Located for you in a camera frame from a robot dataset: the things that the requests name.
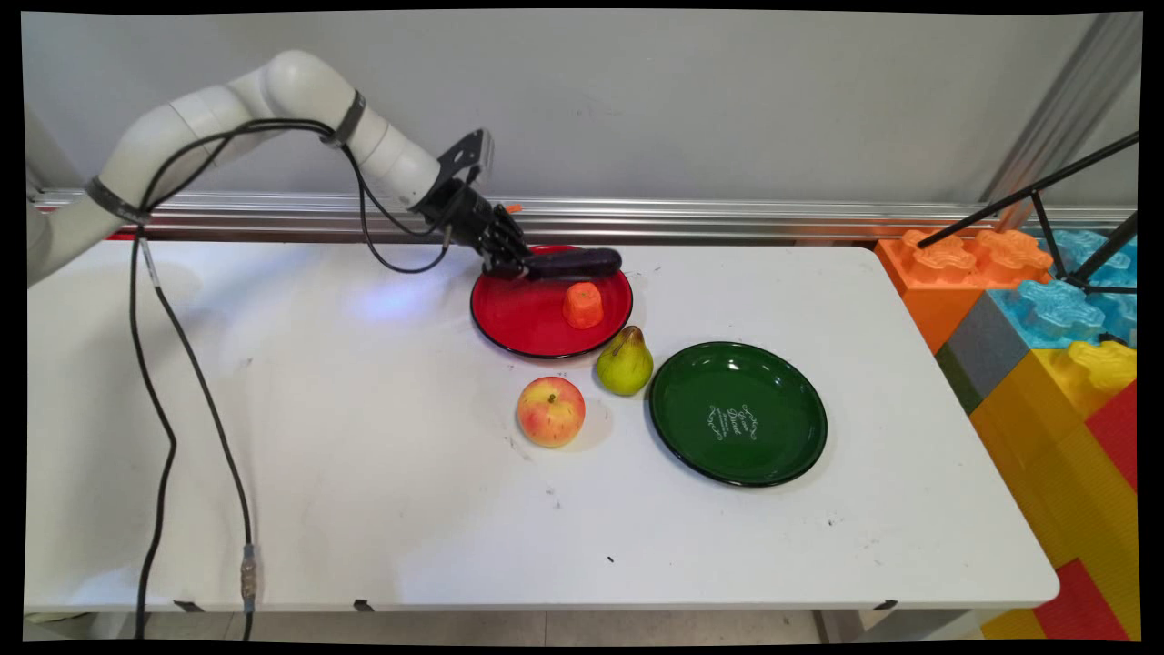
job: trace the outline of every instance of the red plate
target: red plate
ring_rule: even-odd
[[[574,245],[533,245],[538,252],[573,250]],[[602,293],[602,322],[579,330],[566,322],[562,301],[574,282],[501,279],[482,275],[473,285],[469,309],[481,334],[498,347],[541,359],[574,357],[605,344],[631,318],[634,298],[623,271],[592,279]]]

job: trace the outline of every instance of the green plate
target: green plate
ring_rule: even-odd
[[[659,369],[647,399],[667,448],[722,483],[787,483],[824,450],[821,397],[793,365],[755,347],[711,342],[684,349]]]

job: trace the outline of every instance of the black strap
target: black strap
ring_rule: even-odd
[[[93,179],[88,180],[88,184],[85,185],[85,192],[88,193],[90,198],[93,198],[93,201],[101,205],[101,208],[121,220],[142,226],[149,222],[148,213],[122,200],[120,195],[111,191],[109,187],[101,183],[101,180],[95,176]]]
[[[356,130],[356,126],[360,124],[360,119],[363,118],[363,111],[367,106],[368,100],[365,100],[363,93],[356,88],[356,97],[352,99],[352,106],[348,107],[348,112],[343,114],[343,120],[340,121],[340,126],[335,128],[335,131],[332,133],[331,136],[320,136],[320,142],[332,148],[339,148],[341,144],[347,143],[348,138],[352,137],[352,133]]]

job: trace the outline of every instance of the white robot arm segment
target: white robot arm segment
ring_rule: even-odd
[[[226,85],[184,95],[137,119],[118,142],[99,177],[118,197],[139,206],[162,163],[197,138],[260,118],[310,119],[334,129],[355,95],[355,88],[318,57],[298,50],[282,52],[263,67]],[[237,135],[211,165],[237,158],[275,134],[278,133]],[[368,184],[391,192],[404,206],[419,202],[440,172],[436,158],[370,108],[364,108],[346,143]],[[162,197],[185,180],[214,147],[215,143],[206,143],[175,162],[152,197]],[[87,194],[51,216],[41,214],[30,204],[26,213],[29,286],[125,225]]]

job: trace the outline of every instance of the yellow building block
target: yellow building block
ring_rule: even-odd
[[[1063,351],[1030,351],[1006,378],[1009,383],[1008,390],[1016,396],[1013,403],[1021,405],[1022,411],[1042,427],[1039,433],[1052,444],[1070,435],[1087,419],[1064,393],[1052,372],[1050,362],[1060,353]]]
[[[1067,546],[1078,553],[1128,636],[1140,641],[1140,521],[1128,480],[1086,426],[1028,471]]]
[[[1032,353],[1084,419],[1136,379],[1136,351],[1115,342],[1076,342],[1064,350]]]
[[[1023,358],[1024,362],[1027,359],[1035,362],[1030,354]],[[1046,392],[1048,396],[1055,393],[1053,390]],[[1023,469],[1030,467],[1039,455],[1053,448],[1073,428],[1083,425],[1083,419],[1070,410],[1067,411],[1069,420],[1064,420],[1064,417],[1060,415],[1050,419],[1050,425],[1048,425],[1048,420],[1039,415],[1035,405],[1028,400],[1028,396],[1023,390],[1023,376],[1012,372],[981,404],[982,407],[988,408],[994,418],[1001,433],[999,439],[1006,443]]]
[[[1046,639],[1031,610],[1012,610],[982,626],[986,639]]]
[[[1014,497],[1015,504],[1018,505],[1023,518],[1027,519],[1027,525],[1035,533],[1035,539],[1038,540],[1038,544],[1051,562],[1051,567],[1058,569],[1078,557],[1079,555],[1070,547],[1062,528],[1055,522],[1055,517],[1031,484],[1029,474],[1007,448],[1002,432],[991,415],[989,408],[985,405],[979,406],[970,415],[970,422],[978,430],[982,446],[991,454],[994,467],[1002,476],[1007,489],[1010,490],[1010,496]]]

